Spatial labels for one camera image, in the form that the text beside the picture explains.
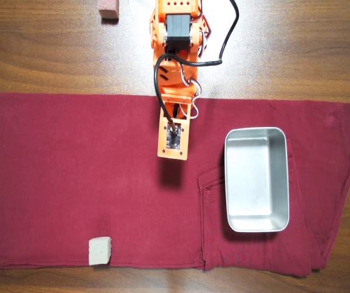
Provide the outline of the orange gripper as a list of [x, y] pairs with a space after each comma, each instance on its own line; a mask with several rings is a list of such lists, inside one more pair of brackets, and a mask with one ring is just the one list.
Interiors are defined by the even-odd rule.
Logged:
[[169, 99], [171, 96], [181, 96], [183, 99], [190, 100], [191, 101], [191, 109], [195, 109], [196, 114], [195, 115], [187, 115], [186, 108], [187, 106], [185, 104], [180, 104], [178, 106], [175, 106], [174, 103], [170, 103], [169, 101], [166, 101], [166, 108], [168, 113], [171, 115], [172, 118], [179, 118], [179, 119], [186, 119], [189, 117], [190, 119], [196, 119], [199, 115], [199, 110], [197, 106], [195, 105], [196, 99], [200, 96], [200, 86], [199, 85], [192, 85], [191, 88], [186, 89], [180, 88], [180, 87], [161, 87], [161, 97], [162, 100]]

